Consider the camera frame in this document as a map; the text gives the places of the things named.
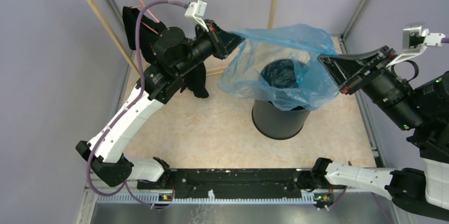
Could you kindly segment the blue plastic trash bag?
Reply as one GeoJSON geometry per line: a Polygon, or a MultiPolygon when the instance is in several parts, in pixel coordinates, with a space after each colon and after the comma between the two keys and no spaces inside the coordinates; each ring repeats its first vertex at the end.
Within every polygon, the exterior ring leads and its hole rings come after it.
{"type": "Polygon", "coordinates": [[[318,57],[337,55],[331,36],[320,28],[296,24],[235,31],[245,40],[217,86],[234,97],[268,101],[280,110],[316,110],[338,89],[318,57]]]}

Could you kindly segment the black round trash bin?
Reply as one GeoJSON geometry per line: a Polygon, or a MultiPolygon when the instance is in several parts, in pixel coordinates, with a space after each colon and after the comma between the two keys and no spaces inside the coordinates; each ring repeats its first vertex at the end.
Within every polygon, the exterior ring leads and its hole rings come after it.
{"type": "Polygon", "coordinates": [[[291,59],[279,59],[266,65],[261,71],[270,88],[274,90],[272,101],[255,100],[252,107],[252,122],[264,136],[274,140],[287,140],[303,129],[311,111],[293,104],[287,110],[281,110],[274,104],[288,104],[286,90],[297,89],[298,83],[291,59]]]}

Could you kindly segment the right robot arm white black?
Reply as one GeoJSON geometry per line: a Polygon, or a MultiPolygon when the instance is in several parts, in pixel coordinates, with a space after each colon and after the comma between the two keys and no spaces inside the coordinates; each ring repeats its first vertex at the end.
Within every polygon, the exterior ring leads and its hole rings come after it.
{"type": "Polygon", "coordinates": [[[342,94],[358,91],[419,149],[423,170],[359,168],[319,158],[310,172],[313,188],[341,185],[369,191],[420,216],[448,220],[448,73],[412,88],[393,68],[396,52],[384,46],[358,55],[318,56],[342,94]]]}

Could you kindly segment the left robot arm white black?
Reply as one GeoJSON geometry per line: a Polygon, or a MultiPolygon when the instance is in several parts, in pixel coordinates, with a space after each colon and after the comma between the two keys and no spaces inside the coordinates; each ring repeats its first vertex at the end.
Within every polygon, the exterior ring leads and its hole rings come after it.
{"type": "Polygon", "coordinates": [[[123,150],[143,124],[184,87],[189,72],[211,56],[226,59],[244,41],[212,20],[204,28],[196,25],[195,34],[189,39],[178,27],[159,34],[153,45],[156,61],[145,69],[125,104],[95,137],[77,144],[88,174],[94,173],[109,187],[128,180],[148,181],[158,189],[169,184],[170,167],[165,161],[126,157],[123,150]]]}

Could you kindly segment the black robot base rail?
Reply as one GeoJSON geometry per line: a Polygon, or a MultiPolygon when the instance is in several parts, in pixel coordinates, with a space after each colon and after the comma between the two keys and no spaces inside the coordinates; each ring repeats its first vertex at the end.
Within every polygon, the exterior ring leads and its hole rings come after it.
{"type": "Polygon", "coordinates": [[[397,172],[358,168],[318,159],[311,169],[166,169],[157,181],[126,180],[121,172],[104,180],[89,175],[88,186],[105,200],[120,199],[162,209],[176,204],[335,204],[338,189],[354,188],[394,200],[401,192],[397,172]]]}

